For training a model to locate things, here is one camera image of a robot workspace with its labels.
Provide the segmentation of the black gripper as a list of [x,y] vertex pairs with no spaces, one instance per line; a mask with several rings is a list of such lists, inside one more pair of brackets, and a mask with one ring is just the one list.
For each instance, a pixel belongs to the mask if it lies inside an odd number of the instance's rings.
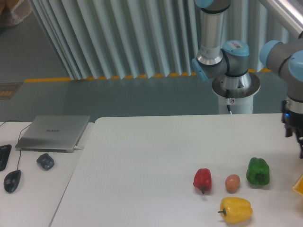
[[293,133],[296,135],[297,142],[300,147],[300,158],[303,158],[303,114],[295,113],[287,107],[288,102],[282,101],[282,123],[285,126],[285,137],[291,137]]

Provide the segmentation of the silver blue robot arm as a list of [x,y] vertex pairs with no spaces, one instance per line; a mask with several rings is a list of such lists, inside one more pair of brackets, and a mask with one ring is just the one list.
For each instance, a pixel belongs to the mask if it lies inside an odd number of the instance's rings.
[[[260,87],[257,76],[248,72],[249,47],[245,42],[221,43],[224,14],[229,0],[197,0],[202,11],[201,47],[192,60],[193,69],[202,80],[213,79],[213,91],[219,97],[222,113],[233,114],[233,100],[244,102]],[[282,102],[285,135],[303,142],[303,7],[296,0],[264,0],[262,5],[296,37],[283,43],[272,40],[261,49],[261,63],[287,84],[287,98]]]

